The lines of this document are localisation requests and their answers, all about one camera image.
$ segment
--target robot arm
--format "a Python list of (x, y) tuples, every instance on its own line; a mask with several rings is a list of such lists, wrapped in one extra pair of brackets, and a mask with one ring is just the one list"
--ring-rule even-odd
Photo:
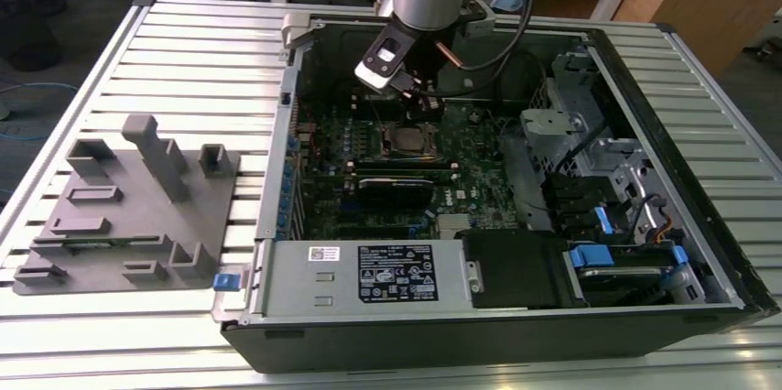
[(530, 9), (528, 0), (520, 30), (506, 50), (489, 62), (466, 66), (450, 48), (460, 27), (492, 13), (486, 5), (466, 0), (394, 0), (392, 21), (356, 67), (356, 76), (380, 92), (389, 87), (397, 90), (418, 111), (438, 109), (442, 100), (428, 88), (437, 87), (445, 63), (450, 61), (468, 71), (502, 66), (528, 26)]

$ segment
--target warning label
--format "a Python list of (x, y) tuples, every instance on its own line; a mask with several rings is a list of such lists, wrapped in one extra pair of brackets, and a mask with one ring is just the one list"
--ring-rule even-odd
[(432, 245), (360, 246), (358, 297), (365, 303), (437, 300)]

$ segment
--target gray floor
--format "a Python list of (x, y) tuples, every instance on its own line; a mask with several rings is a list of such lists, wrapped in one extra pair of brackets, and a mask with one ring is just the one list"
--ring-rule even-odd
[[(133, 0), (67, 0), (69, 10), (51, 18), (66, 57), (49, 70), (21, 73), (0, 61), (0, 82), (61, 81), (81, 85), (119, 25)], [(368, 0), (299, 0), (337, 5), (368, 5)], [(782, 71), (743, 55), (720, 78), (748, 119), (767, 138), (776, 153), (782, 152), (782, 124), (776, 115), (782, 103)], [(3, 94), (13, 117), (0, 122), (0, 134), (46, 135), (66, 110), (71, 96), (65, 90), (23, 89)], [(0, 205), (10, 197), (43, 141), (14, 141), (0, 138)]]

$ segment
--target blue tab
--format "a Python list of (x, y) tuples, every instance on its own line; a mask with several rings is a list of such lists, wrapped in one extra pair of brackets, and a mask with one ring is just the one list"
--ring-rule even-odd
[(674, 247), (674, 257), (678, 265), (682, 265), (686, 262), (689, 262), (688, 252), (685, 251), (684, 246), (677, 245)]
[(602, 232), (606, 234), (614, 234), (614, 227), (609, 221), (609, 215), (604, 207), (596, 207), (596, 213), (598, 213), (598, 219), (601, 220)]
[(572, 253), (572, 261), (573, 261), (574, 268), (581, 268), (584, 265), (588, 264), (585, 262), (585, 258), (582, 257), (582, 254), (578, 250), (572, 250), (570, 253)]
[(218, 274), (211, 288), (219, 292), (233, 292), (242, 289), (242, 275), (241, 274)]
[(614, 266), (614, 258), (609, 245), (578, 245), (572, 251), (572, 261), (576, 268), (593, 266)]

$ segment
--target slatted metal surface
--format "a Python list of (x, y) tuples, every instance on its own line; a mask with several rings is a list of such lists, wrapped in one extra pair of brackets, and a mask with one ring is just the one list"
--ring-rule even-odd
[[(293, 10), (370, 14), (365, 8), (158, 0), (130, 17), (129, 35), (118, 41), (121, 48), (106, 72), (95, 75), (66, 146), (53, 148), (59, 155), (38, 172), (45, 180), (21, 200), (21, 217), (0, 247), (0, 257), (9, 254), (0, 265), (0, 388), (293, 384), (323, 388), (370, 383), (389, 388), (578, 384), (578, 388), (657, 389), (682, 383), (775, 388), (782, 378), (780, 316), (729, 334), (694, 337), (640, 359), (269, 376), (253, 371), (221, 336), (210, 316), (211, 290), (53, 297), (13, 293), (15, 268), (25, 263), (31, 239), (69, 178), (61, 149), (77, 137), (105, 138), (113, 147), (130, 148), (119, 131), (131, 112), (155, 114), (162, 136), (177, 138), (182, 149), (223, 143), (241, 151), (222, 262), (250, 261), (283, 72), (279, 29)], [(537, 23), (592, 25), (562, 19)], [(776, 296), (782, 295), (782, 184), (776, 158), (669, 36), (645, 24), (601, 23), (600, 27), (767, 285)], [(231, 307), (241, 306), (241, 297), (229, 301)]]

